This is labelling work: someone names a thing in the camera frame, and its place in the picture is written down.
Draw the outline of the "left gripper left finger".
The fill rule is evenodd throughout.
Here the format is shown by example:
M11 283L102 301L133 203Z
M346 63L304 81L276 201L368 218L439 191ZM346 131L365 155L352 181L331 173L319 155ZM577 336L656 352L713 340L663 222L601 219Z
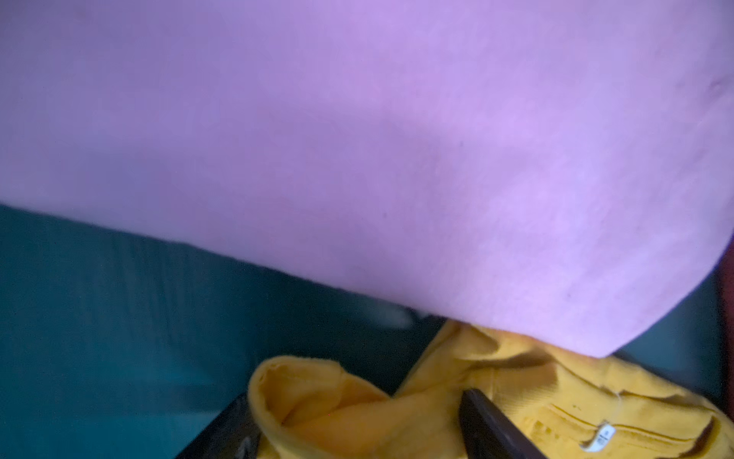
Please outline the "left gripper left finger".
M261 430L250 412L248 395L242 393L176 459L254 459L260 439Z

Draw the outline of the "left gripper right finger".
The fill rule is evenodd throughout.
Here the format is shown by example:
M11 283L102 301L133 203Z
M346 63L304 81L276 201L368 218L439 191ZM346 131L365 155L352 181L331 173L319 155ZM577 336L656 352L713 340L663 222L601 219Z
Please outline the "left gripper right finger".
M546 459L539 448L477 388L463 392L459 424L468 459Z

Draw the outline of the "yellow t-shirt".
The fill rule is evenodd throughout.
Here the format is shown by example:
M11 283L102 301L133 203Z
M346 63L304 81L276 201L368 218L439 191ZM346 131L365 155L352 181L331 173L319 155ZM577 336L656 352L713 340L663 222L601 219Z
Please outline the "yellow t-shirt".
M334 361L277 357L248 385L262 458L462 458L462 393L478 388L550 458L729 458L733 424L707 399L614 357L449 321L388 395Z

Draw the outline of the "pink t-shirt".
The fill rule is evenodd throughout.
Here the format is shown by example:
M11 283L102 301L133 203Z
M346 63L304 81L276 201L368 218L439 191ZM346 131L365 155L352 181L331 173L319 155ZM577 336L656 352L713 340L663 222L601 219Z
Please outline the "pink t-shirt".
M604 357L733 233L729 1L5 1L4 204Z

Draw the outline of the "dark red t-shirt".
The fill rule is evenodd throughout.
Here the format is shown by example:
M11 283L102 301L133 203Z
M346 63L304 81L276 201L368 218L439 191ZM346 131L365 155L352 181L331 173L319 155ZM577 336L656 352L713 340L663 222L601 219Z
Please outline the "dark red t-shirt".
M733 241L730 241L717 268L721 310L724 321L724 363L726 364L726 413L733 418Z

